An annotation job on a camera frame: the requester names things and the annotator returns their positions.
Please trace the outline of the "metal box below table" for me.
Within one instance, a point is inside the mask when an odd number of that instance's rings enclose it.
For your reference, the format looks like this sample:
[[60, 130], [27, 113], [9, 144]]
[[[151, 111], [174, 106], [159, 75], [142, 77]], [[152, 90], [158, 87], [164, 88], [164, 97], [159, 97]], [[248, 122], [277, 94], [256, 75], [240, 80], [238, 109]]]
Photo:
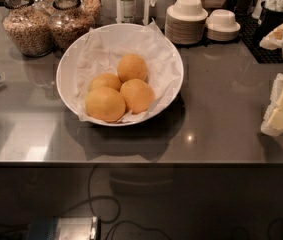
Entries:
[[97, 217], [50, 217], [34, 220], [26, 240], [101, 240]]

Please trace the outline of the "back right orange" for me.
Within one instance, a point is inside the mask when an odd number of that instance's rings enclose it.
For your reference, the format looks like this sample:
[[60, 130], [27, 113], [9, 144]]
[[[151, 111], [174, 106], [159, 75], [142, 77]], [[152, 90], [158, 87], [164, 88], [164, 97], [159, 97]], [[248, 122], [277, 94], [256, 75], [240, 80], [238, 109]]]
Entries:
[[122, 82], [131, 79], [145, 81], [148, 67], [144, 59], [137, 54], [125, 54], [117, 65], [117, 75]]

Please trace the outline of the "glass grain jar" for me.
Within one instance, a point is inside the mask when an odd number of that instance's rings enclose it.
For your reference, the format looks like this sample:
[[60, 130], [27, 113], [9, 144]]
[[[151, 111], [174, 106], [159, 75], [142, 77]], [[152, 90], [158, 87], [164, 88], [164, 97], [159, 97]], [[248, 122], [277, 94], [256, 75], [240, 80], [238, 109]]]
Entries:
[[101, 2], [100, 0], [80, 0], [82, 8], [94, 17], [95, 20], [100, 18]]
[[48, 14], [37, 9], [34, 0], [4, 0], [4, 6], [9, 12], [2, 26], [16, 48], [28, 57], [48, 54], [53, 48]]
[[53, 0], [53, 13], [49, 18], [49, 28], [56, 45], [63, 51], [86, 34], [94, 25], [92, 15], [86, 12], [80, 0]]

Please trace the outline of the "glass bottle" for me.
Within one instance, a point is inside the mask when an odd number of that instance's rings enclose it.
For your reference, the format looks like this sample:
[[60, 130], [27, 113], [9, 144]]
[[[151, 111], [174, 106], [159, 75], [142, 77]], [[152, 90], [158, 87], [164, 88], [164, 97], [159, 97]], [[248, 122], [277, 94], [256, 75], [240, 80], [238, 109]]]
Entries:
[[121, 22], [134, 23], [136, 15], [136, 0], [120, 0]]

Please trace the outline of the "black rubber mat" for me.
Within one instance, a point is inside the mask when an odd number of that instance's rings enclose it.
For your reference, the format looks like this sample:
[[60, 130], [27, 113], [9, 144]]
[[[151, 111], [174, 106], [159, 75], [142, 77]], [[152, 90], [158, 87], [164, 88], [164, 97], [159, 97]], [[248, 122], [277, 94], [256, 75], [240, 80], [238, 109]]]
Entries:
[[254, 34], [258, 27], [258, 21], [256, 19], [252, 16], [237, 16], [236, 20], [241, 26], [239, 31], [241, 40], [258, 63], [283, 64], [282, 52], [279, 49], [267, 50], [261, 48], [254, 40]]

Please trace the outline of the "black container with packets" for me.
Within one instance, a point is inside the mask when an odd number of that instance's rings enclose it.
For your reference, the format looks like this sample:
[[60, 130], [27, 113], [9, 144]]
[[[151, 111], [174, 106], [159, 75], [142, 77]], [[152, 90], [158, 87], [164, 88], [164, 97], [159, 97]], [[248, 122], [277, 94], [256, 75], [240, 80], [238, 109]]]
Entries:
[[283, 23], [283, 0], [261, 0], [261, 13], [253, 35], [253, 43], [258, 45], [263, 37]]

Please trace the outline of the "middle glass grain jar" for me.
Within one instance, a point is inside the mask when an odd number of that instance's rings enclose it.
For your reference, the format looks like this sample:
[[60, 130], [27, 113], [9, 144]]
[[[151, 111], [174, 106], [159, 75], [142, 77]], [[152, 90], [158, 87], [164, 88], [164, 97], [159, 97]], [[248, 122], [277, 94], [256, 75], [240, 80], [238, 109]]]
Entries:
[[63, 51], [86, 34], [94, 25], [92, 15], [86, 12], [80, 0], [53, 0], [53, 13], [49, 18], [49, 28], [56, 45]]

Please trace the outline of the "front left orange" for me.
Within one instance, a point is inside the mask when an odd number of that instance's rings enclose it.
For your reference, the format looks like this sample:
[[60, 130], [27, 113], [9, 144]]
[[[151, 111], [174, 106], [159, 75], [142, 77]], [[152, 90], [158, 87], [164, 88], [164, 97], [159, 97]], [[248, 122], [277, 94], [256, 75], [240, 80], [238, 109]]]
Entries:
[[99, 87], [87, 94], [85, 111], [95, 119], [115, 122], [125, 114], [126, 103], [119, 91], [110, 87]]

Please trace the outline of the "orange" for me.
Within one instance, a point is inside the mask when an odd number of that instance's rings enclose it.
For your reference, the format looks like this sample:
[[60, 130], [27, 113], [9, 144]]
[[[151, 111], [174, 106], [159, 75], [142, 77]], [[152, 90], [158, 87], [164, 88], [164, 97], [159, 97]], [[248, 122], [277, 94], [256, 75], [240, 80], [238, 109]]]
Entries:
[[99, 87], [87, 94], [85, 111], [95, 119], [115, 122], [125, 114], [126, 103], [119, 91], [110, 87]]
[[122, 82], [131, 79], [145, 81], [148, 67], [144, 59], [137, 54], [125, 54], [117, 65], [117, 75]]
[[155, 99], [152, 88], [140, 79], [131, 79], [124, 82], [120, 93], [125, 99], [127, 109], [133, 114], [146, 111]]
[[89, 91], [99, 87], [109, 87], [117, 91], [120, 90], [122, 82], [119, 77], [112, 73], [102, 73], [96, 76], [89, 84]]

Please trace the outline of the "rear glass grain jar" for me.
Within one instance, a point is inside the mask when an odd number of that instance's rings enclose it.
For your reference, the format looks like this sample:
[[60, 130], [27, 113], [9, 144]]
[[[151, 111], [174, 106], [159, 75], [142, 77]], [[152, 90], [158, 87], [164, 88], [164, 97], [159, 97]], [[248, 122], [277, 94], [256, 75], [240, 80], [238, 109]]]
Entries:
[[94, 17], [95, 20], [100, 18], [101, 2], [100, 0], [80, 0], [82, 8]]

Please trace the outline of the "front right orange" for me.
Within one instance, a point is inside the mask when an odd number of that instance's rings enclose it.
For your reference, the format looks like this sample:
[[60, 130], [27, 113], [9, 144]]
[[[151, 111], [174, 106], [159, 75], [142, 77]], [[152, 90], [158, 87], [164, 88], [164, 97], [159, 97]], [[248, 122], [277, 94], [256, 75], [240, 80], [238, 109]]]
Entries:
[[146, 111], [155, 99], [152, 88], [140, 79], [131, 79], [124, 82], [120, 93], [125, 99], [127, 109], [133, 114]]

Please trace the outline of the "white bowl on tall stack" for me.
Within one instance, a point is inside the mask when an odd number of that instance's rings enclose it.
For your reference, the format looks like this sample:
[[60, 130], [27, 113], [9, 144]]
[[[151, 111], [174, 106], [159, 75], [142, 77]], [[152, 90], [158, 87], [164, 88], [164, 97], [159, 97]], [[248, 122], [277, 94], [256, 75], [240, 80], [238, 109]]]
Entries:
[[176, 16], [199, 16], [203, 14], [202, 2], [201, 0], [176, 0], [172, 11]]

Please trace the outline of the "white bowl on short stack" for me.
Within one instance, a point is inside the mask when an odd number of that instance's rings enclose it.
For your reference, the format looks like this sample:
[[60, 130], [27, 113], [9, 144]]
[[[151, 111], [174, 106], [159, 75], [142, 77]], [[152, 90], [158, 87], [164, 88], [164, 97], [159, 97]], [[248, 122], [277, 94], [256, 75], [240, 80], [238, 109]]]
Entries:
[[225, 9], [214, 10], [207, 18], [206, 23], [213, 30], [234, 31], [237, 28], [235, 14]]

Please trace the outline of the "back left orange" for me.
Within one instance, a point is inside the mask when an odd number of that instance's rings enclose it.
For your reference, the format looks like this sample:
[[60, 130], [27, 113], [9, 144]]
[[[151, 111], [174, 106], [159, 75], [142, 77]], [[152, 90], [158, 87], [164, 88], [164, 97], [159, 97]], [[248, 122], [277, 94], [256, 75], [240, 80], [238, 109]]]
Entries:
[[120, 90], [122, 82], [119, 77], [112, 73], [102, 73], [96, 76], [89, 84], [89, 91], [99, 87], [109, 87], [117, 91]]

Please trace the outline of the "left glass grain jar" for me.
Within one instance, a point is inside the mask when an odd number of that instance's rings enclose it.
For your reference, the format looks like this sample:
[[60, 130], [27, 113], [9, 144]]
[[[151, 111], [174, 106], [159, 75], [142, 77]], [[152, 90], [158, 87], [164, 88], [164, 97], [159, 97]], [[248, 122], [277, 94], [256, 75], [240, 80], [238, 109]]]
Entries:
[[48, 14], [37, 9], [34, 0], [4, 0], [4, 6], [9, 12], [2, 26], [16, 48], [28, 57], [48, 54], [53, 48]]

